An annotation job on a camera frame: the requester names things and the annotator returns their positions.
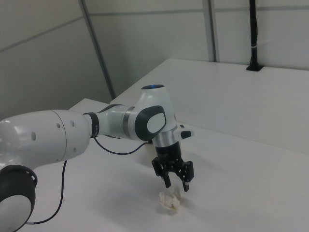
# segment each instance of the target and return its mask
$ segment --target black ring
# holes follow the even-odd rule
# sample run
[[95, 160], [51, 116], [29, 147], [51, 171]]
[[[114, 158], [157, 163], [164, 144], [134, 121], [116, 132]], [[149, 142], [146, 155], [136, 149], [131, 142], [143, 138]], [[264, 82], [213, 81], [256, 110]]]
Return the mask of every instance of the black ring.
[[99, 131], [100, 131], [100, 124], [98, 121], [98, 116], [93, 113], [93, 112], [89, 112], [89, 113], [85, 113], [84, 115], [89, 115], [91, 117], [91, 121], [92, 121], [92, 135], [90, 138], [95, 138], [97, 137]]

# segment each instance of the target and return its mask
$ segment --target cable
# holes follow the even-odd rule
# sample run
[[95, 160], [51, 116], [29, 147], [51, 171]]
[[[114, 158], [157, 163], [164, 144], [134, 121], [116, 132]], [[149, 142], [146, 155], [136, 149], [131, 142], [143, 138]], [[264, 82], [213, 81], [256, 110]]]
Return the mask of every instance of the cable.
[[[118, 153], [118, 152], [113, 152], [113, 151], [110, 151], [108, 149], [106, 149], [105, 147], [103, 147], [97, 140], [96, 137], [94, 137], [95, 141], [97, 142], [97, 144], [103, 148], [105, 151], [107, 152], [110, 152], [112, 154], [116, 154], [116, 155], [129, 155], [129, 154], [132, 154], [134, 152], [136, 152], [138, 149], [140, 149], [142, 146], [144, 146], [145, 144], [147, 144], [147, 142], [141, 144], [138, 148], [136, 148], [135, 150], [131, 151], [131, 152], [127, 152], [127, 153]], [[62, 178], [61, 178], [61, 198], [60, 198], [60, 203], [59, 203], [59, 206], [58, 206], [58, 209], [56, 210], [56, 212], [48, 219], [46, 220], [43, 220], [43, 221], [37, 221], [37, 222], [26, 222], [26, 225], [37, 225], [37, 224], [42, 224], [42, 223], [45, 223], [51, 219], [54, 218], [54, 216], [57, 215], [57, 213], [59, 212], [60, 208], [61, 208], [61, 205], [62, 205], [62, 201], [63, 201], [63, 191], [64, 191], [64, 173], [65, 173], [65, 170], [66, 170], [66, 165], [67, 165], [67, 160], [64, 161], [64, 164], [63, 164], [63, 169], [62, 169]]]
[[96, 137], [94, 137], [94, 139], [95, 139], [95, 141], [97, 142], [97, 144], [98, 144], [101, 148], [103, 148], [105, 151], [107, 151], [107, 152], [109, 152], [109, 153], [112, 153], [112, 154], [115, 154], [115, 155], [129, 155], [129, 154], [132, 154], [132, 153], [136, 152], [138, 149], [140, 149], [142, 146], [144, 146], [145, 144], [147, 144], [147, 143], [143, 143], [142, 145], [140, 145], [138, 148], [136, 148], [134, 151], [131, 151], [131, 152], [127, 152], [127, 153], [118, 153], [118, 152], [110, 151], [110, 150], [106, 149], [105, 147], [103, 147], [103, 146], [98, 142], [98, 140], [97, 140]]
[[54, 216], [56, 216], [56, 214], [59, 212], [60, 208], [61, 208], [61, 205], [62, 205], [62, 200], [63, 200], [63, 190], [64, 190], [64, 172], [66, 170], [66, 165], [67, 165], [67, 160], [64, 161], [64, 164], [63, 164], [63, 168], [62, 168], [62, 178], [61, 178], [61, 199], [60, 199], [60, 203], [59, 203], [59, 206], [58, 206], [58, 209], [56, 210], [56, 212], [48, 219], [44, 220], [44, 221], [37, 221], [37, 222], [27, 222], [26, 224], [27, 225], [37, 225], [37, 224], [42, 224], [42, 223], [45, 223], [51, 219], [53, 219]]

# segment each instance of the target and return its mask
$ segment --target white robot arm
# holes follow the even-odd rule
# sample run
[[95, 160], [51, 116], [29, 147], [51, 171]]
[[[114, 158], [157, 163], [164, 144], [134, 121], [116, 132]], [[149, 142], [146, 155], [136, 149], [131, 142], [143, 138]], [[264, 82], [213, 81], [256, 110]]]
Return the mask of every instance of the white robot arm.
[[39, 166], [72, 159], [98, 135], [153, 141], [157, 176], [170, 186], [169, 172], [183, 181], [185, 191], [194, 177], [192, 162], [181, 158], [179, 141], [192, 132], [177, 127], [168, 92], [163, 85], [141, 89], [135, 106], [113, 104], [97, 113], [66, 110], [28, 113], [0, 122], [0, 231], [19, 230], [35, 203]]

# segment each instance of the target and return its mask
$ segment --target black pole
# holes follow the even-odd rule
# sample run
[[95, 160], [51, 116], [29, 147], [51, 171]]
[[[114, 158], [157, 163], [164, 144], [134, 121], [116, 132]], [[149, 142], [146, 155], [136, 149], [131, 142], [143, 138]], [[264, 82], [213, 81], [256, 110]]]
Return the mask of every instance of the black pole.
[[247, 70], [258, 72], [262, 69], [262, 65], [257, 62], [257, 21], [255, 0], [250, 0], [250, 28], [251, 28], [251, 60]]

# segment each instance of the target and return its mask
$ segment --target white tissue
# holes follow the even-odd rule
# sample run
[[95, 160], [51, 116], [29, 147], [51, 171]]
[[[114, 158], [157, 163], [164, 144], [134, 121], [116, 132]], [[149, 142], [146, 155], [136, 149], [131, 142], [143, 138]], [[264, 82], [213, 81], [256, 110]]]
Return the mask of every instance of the white tissue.
[[167, 207], [172, 210], [179, 210], [180, 206], [180, 188], [175, 187], [174, 192], [170, 194], [165, 194], [164, 192], [159, 193], [159, 200], [163, 207]]

